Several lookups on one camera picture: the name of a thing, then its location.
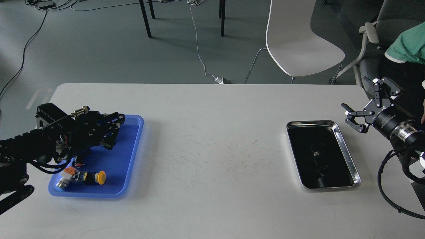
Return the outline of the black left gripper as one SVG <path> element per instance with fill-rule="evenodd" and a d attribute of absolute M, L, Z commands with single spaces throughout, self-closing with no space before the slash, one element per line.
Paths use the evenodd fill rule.
<path fill-rule="evenodd" d="M 100 114 L 98 111 L 89 111 L 76 117 L 67 115 L 58 123 L 61 136 L 66 137 L 66 153 L 68 156 L 77 156 L 99 144 L 112 150 L 125 120 L 126 116 L 118 112 Z"/>

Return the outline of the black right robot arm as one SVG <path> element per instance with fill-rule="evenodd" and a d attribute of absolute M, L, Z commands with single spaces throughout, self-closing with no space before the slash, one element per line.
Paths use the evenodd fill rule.
<path fill-rule="evenodd" d="M 367 77 L 363 79 L 374 88 L 374 98 L 364 107 L 362 111 L 355 111 L 347 104 L 341 106 L 346 110 L 346 123 L 360 133 L 367 133 L 370 126 L 374 127 L 388 140 L 399 140 L 403 148 L 399 151 L 391 150 L 384 157 L 378 170 L 378 188 L 387 203 L 395 208 L 399 213 L 408 216 L 424 219 L 423 215 L 406 210 L 397 205 L 384 193 L 382 188 L 382 173 L 386 163 L 393 156 L 401 157 L 403 173 L 415 183 L 424 184 L 424 179 L 415 176 L 410 172 L 410 160 L 416 155 L 419 159 L 424 158 L 424 132 L 416 129 L 416 123 L 411 114 L 399 107 L 394 99 L 402 93 L 402 90 L 391 79 L 384 77 L 382 79 L 370 80 Z"/>

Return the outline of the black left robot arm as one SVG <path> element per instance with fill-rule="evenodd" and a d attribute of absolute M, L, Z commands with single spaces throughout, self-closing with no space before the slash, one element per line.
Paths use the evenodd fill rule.
<path fill-rule="evenodd" d="M 1 213 L 27 197 L 34 187 L 27 185 L 27 164 L 47 174 L 56 174 L 71 159 L 86 154 L 91 147 L 102 145 L 112 150 L 126 116 L 114 112 L 101 114 L 88 106 L 67 114 L 53 103 L 37 107 L 36 129 L 1 140 Z"/>

